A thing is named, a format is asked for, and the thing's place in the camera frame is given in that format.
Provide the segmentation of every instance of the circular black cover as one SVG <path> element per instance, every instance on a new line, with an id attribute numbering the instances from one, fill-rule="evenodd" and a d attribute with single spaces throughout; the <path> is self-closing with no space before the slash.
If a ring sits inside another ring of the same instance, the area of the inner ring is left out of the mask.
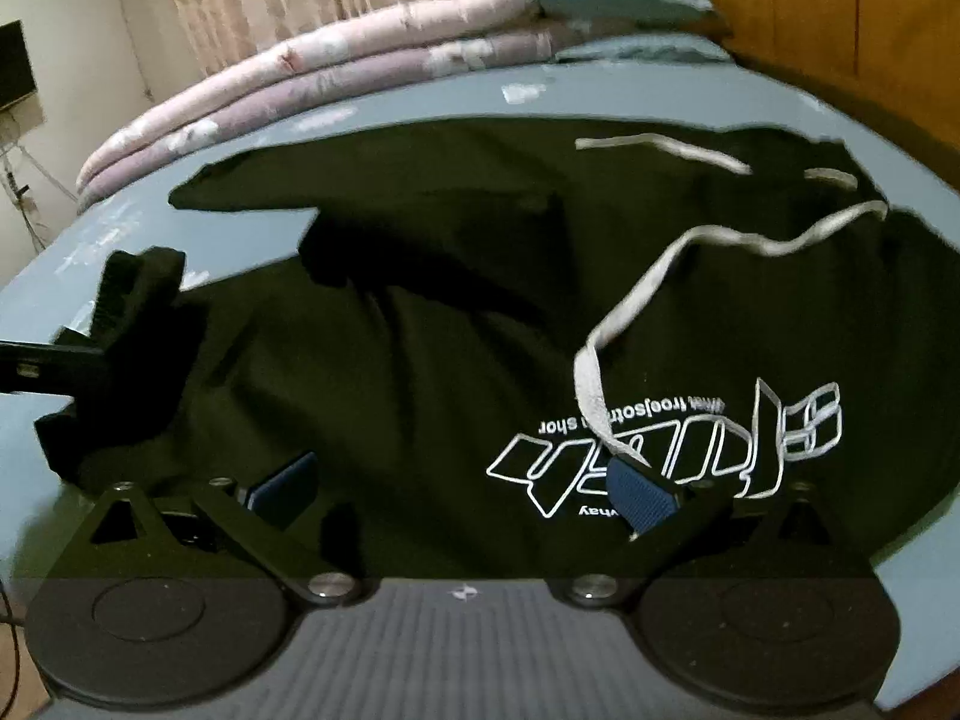
<path id="1" fill-rule="evenodd" d="M 872 697 L 899 643 L 896 610 L 867 571 L 832 547 L 787 541 L 703 557 L 654 581 L 637 622 L 668 674 L 722 703 L 838 706 Z"/>
<path id="2" fill-rule="evenodd" d="M 219 563 L 206 576 L 45 581 L 27 624 L 40 671 L 84 703 L 127 709 L 195 701 L 246 676 L 280 644 L 283 595 L 256 567 L 203 557 Z"/>

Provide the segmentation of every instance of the gray ribbed surface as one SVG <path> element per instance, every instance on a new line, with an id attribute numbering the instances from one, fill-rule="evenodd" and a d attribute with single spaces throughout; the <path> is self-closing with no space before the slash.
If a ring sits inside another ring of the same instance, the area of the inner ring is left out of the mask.
<path id="1" fill-rule="evenodd" d="M 647 664 L 611 613 L 556 601 L 541 581 L 386 581 L 370 600 L 307 615 L 270 667 L 172 712 L 54 703 L 44 720 L 731 720 Z M 870 720 L 867 709 L 829 720 Z"/>

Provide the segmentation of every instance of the black screen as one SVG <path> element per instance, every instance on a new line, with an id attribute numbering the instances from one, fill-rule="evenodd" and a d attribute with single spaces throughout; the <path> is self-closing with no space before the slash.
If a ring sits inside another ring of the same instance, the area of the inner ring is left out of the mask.
<path id="1" fill-rule="evenodd" d="M 0 111 L 37 90 L 19 22 L 0 26 Z"/>

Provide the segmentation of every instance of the folded blanket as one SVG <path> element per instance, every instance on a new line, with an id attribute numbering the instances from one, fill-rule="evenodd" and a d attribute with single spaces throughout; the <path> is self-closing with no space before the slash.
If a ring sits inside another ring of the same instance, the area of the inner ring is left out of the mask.
<path id="1" fill-rule="evenodd" d="M 520 15 L 526 5 L 527 0 L 405 2 L 285 40 L 155 105 L 118 130 L 83 164 L 77 189 L 138 148 L 264 86 L 350 59 L 490 29 Z"/>
<path id="2" fill-rule="evenodd" d="M 109 197 L 184 154 L 325 103 L 472 70 L 541 62 L 566 47 L 629 28 L 616 22 L 544 22 L 539 28 L 368 56 L 280 81 L 114 162 L 86 185 L 83 207 Z"/>

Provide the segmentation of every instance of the dark garment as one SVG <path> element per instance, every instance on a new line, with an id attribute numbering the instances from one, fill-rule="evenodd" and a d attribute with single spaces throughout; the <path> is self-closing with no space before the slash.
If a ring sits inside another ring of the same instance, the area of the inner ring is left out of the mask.
<path id="1" fill-rule="evenodd" d="M 642 132 L 752 172 L 574 148 Z M 630 528 L 573 394 L 587 334 L 694 225 L 787 240 L 878 197 L 840 143 L 766 128 L 450 119 L 232 157 L 171 203 L 316 205 L 301 256 L 181 295 L 208 328 L 176 416 L 77 481 L 250 487 L 312 450 L 290 533 L 348 570 L 616 570 Z M 960 480 L 958 298 L 960 257 L 899 211 L 779 259 L 693 247 L 601 352 L 614 429 L 675 481 L 740 474 L 757 507 L 812 480 L 872 553 Z"/>

